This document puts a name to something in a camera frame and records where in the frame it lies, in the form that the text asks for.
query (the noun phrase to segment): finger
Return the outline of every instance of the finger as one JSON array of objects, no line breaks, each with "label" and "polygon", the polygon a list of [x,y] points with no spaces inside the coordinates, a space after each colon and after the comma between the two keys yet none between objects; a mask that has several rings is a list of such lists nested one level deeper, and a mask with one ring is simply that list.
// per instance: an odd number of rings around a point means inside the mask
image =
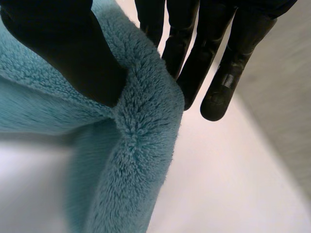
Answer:
[{"label": "finger", "polygon": [[90,10],[92,1],[14,2],[1,8],[2,21],[10,33],[60,71],[82,95],[115,106],[127,71],[110,51]]},{"label": "finger", "polygon": [[215,0],[201,1],[196,40],[177,80],[185,96],[185,110],[193,104],[235,10]]},{"label": "finger", "polygon": [[158,47],[163,34],[165,0],[135,0],[140,29]]},{"label": "finger", "polygon": [[217,121],[225,115],[255,47],[275,23],[276,19],[267,15],[241,8],[237,10],[225,53],[201,105],[205,119]]},{"label": "finger", "polygon": [[199,0],[167,0],[171,30],[162,58],[166,61],[168,72],[175,79],[189,48],[198,5]]}]

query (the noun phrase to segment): teal fleece blanket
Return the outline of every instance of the teal fleece blanket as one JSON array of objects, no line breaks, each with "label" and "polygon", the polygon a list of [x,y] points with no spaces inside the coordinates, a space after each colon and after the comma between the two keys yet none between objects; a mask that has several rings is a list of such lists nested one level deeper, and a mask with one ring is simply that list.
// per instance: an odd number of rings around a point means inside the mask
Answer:
[{"label": "teal fleece blanket", "polygon": [[0,132],[79,131],[64,197],[71,232],[144,233],[172,160],[183,96],[114,0],[95,0],[93,12],[129,70],[118,105],[79,94],[0,23]]}]

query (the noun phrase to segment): black rubber glove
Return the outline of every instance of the black rubber glove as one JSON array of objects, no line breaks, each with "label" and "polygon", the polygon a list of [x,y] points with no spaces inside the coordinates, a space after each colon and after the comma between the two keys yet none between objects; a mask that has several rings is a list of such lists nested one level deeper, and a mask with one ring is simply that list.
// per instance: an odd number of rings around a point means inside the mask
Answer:
[{"label": "black rubber glove", "polygon": [[[135,3],[140,28],[158,46],[163,30],[165,0],[135,0]],[[197,37],[181,71],[198,7]],[[171,30],[162,58],[184,93],[187,110],[207,75],[236,7],[223,4],[219,0],[167,0],[167,9]]]},{"label": "black rubber glove", "polygon": [[10,33],[59,70],[81,94],[117,104],[127,71],[91,12],[92,0],[0,0]]}]

